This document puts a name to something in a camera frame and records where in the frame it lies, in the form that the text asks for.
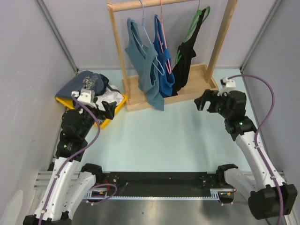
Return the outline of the grey-blue tank top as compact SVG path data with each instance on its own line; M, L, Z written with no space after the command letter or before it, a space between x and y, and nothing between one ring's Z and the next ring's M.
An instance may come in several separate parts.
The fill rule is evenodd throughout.
M150 45L148 40L143 42L138 26L133 23L133 19L130 17L127 19L127 32L128 45L125 48L125 52L138 74L138 88L145 94L148 104L157 110L163 111L165 109L165 101L159 92L159 72L152 64L157 63L154 58L155 55L158 56L154 44ZM146 55L133 34L136 35L138 41L143 45Z

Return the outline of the light blue wire hanger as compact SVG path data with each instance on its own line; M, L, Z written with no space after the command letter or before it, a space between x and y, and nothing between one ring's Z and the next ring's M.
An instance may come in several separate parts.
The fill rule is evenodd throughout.
M152 45L151 39L150 39L150 37L149 37L149 35L148 35L147 31L146 31L145 23L144 23L144 4L143 4L143 1L142 1L142 0L139 0L139 2L140 2L141 5L142 5L142 23L137 23L137 22L134 21L134 20L133 20L133 23L134 23L135 25L137 25L137 26L142 27L142 29L144 30L144 34L146 35L146 38L147 38L147 40L148 40L148 43L149 43L150 45ZM144 50L144 48L143 48L143 45L138 41L138 38L136 37L135 34L133 34L133 36L134 36L134 38L137 40L139 46L141 47L142 51L143 51L143 52L145 53L145 55L146 55L146 52L145 52L145 50ZM155 64L155 63L152 63L152 64L153 64L154 67L157 69L157 71L158 71L162 76L164 76L164 75L165 75L165 70L163 69L162 64L161 64L160 61L158 60L158 56L155 55L155 58L154 58L154 59L155 59L155 61L156 61L157 63L156 63L156 64Z

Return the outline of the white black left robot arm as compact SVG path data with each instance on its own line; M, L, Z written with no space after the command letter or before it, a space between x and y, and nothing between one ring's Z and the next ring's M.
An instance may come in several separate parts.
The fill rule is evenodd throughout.
M114 118L116 102L102 104L103 110L80 104L78 109L70 109L62 115L60 140L48 186L37 209L24 218L23 224L70 225L87 191L103 184L101 166L85 164L71 185L84 152L92 145L86 141L90 129L102 119Z

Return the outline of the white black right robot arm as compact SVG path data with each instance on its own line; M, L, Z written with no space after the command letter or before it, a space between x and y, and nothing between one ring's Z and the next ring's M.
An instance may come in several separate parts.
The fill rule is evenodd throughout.
M254 179L244 175L234 164L221 165L216 182L221 188L230 185L247 198L252 215L260 220L289 215L297 197L297 189L287 184L270 161L253 121L246 115L246 94L232 90L219 95L216 90L205 90L194 100L199 111L210 102L208 112L219 113L224 119L225 129L243 152Z

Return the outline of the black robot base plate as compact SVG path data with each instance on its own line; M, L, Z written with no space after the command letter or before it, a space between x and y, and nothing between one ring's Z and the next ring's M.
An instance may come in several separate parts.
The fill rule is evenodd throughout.
M124 200L217 200L231 203L236 190L207 172L110 172L97 184L117 187Z

